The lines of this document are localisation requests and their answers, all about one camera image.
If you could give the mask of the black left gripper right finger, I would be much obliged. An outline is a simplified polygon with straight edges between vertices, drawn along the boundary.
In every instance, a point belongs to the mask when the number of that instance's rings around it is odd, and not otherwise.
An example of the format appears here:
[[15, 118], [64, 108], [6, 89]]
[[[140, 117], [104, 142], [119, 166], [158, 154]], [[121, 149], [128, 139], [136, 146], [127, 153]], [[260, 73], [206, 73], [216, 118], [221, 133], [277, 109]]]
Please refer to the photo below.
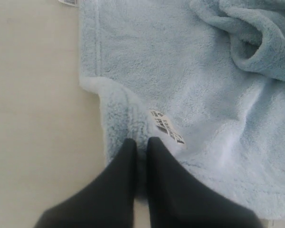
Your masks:
[[151, 137], [147, 146], [147, 195], [153, 228], [261, 228], [256, 214], [211, 190]]

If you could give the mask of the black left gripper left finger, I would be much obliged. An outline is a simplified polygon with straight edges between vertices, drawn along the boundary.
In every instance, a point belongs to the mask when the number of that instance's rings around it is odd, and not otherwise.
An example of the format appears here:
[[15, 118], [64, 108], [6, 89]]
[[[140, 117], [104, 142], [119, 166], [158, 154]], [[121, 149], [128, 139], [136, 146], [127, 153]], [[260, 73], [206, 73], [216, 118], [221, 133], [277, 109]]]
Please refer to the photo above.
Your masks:
[[131, 228], [137, 146], [126, 139], [103, 172], [84, 189], [46, 210], [37, 228]]

